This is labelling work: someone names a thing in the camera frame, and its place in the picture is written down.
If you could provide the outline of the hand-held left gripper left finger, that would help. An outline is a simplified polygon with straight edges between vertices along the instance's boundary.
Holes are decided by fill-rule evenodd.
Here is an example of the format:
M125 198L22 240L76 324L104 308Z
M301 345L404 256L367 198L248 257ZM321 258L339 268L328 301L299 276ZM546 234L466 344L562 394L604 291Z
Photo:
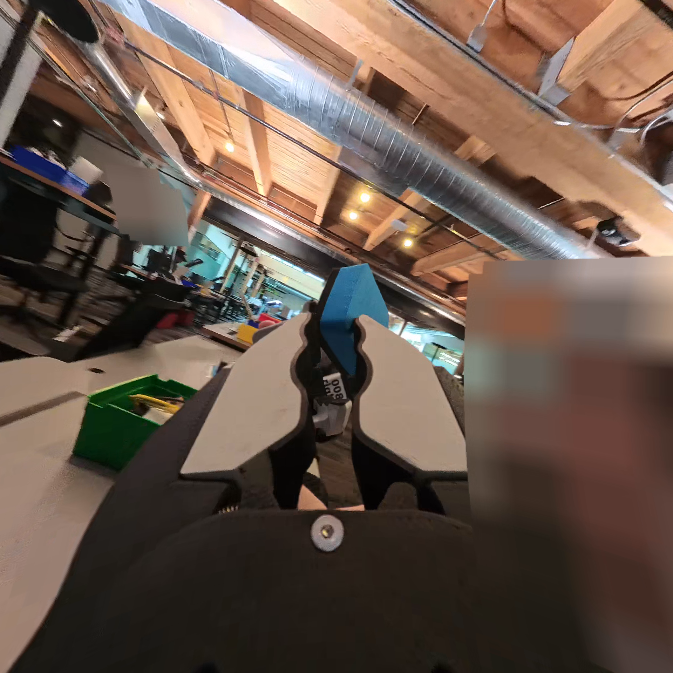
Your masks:
M316 456L313 317L303 312L274 328L229 368L182 478L268 489L281 509L298 508Z

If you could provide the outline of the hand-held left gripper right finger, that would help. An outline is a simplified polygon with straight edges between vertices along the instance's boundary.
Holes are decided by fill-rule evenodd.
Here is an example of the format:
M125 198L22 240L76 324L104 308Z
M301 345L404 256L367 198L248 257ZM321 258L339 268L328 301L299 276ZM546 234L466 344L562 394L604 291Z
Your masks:
M354 329L351 458L364 509L381 508L395 484L419 509L467 508L466 440L435 369L373 318Z

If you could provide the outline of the blue foam block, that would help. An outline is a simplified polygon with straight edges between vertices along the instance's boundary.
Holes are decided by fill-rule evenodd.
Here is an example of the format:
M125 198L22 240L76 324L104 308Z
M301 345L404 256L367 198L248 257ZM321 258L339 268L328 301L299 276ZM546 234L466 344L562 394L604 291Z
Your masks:
M333 270L318 302L322 349L346 376L357 369L355 320L366 315L384 328L390 316L374 274L367 264Z

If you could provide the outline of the white desk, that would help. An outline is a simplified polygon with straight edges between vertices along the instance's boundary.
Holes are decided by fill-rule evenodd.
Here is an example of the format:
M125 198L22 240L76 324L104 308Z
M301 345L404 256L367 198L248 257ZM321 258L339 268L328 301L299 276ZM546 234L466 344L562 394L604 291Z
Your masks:
M1 671L40 626L113 471L72 455L88 396L158 375L200 389L240 353L192 336L64 363L1 363Z

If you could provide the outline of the black item with white label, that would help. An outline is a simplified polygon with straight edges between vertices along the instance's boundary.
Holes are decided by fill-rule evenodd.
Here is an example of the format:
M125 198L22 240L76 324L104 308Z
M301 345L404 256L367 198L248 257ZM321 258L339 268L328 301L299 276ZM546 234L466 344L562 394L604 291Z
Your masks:
M324 391L314 399L313 424L316 441L324 443L346 430L352 401L336 366L320 366L320 373Z

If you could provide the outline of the yellow item in bin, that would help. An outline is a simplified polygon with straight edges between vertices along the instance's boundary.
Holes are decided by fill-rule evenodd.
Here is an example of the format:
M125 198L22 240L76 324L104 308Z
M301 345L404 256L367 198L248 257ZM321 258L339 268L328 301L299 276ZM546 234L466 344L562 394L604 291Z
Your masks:
M147 394L129 395L134 412L138 415L147 415L150 409L157 410L166 415L176 414L184 405L182 397L155 397Z

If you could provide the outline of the green plastic bin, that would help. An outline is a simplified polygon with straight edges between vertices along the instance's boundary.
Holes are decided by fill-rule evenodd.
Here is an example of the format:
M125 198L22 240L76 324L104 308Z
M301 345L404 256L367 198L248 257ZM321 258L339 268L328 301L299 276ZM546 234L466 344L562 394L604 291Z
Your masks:
M156 374L94 392L88 397L73 455L121 470L154 432L173 417L154 409L147 415L138 415L128 397L133 394L182 397L186 402L196 392L195 388L175 380L163 380Z

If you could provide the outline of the wooden top table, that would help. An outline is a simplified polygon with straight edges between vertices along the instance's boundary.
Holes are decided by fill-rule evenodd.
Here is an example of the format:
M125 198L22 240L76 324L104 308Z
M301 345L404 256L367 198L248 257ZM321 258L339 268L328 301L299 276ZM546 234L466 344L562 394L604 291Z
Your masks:
M83 253L78 275L45 265L53 249L57 211L76 216L98 230L89 251ZM77 300L89 291L87 278L106 236L120 234L113 221L109 209L1 156L1 278L12 281L22 292L17 304L1 305L1 316L23 324L64 326ZM66 296L56 320L29 310L33 295L44 300L55 293Z

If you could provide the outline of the blue bin on shelf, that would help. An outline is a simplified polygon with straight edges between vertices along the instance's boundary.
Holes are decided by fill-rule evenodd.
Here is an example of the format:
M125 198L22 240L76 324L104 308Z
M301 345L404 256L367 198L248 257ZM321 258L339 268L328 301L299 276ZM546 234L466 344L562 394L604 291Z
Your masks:
M71 173L63 165L53 162L29 148L15 145L11 147L10 155L23 168L56 182L58 185L70 189L78 195L85 195L89 189L89 182Z

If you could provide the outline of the large silver air duct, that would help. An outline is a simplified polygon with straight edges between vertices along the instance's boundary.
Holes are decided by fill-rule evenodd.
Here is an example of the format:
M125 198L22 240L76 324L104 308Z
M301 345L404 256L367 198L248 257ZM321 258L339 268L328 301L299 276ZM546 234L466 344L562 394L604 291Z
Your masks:
M158 1L104 4L519 256L606 256L231 7L217 1L178 1L176 8Z

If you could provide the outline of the thin silver air duct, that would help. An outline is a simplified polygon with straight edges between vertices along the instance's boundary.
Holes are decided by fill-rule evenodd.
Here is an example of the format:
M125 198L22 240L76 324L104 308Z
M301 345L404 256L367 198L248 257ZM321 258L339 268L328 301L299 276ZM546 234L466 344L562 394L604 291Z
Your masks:
M166 164L173 168L195 189L209 191L209 187L184 161L177 143L163 121L151 107L144 94L133 92L100 43L89 44L71 38L84 59L105 85L115 104L127 120Z

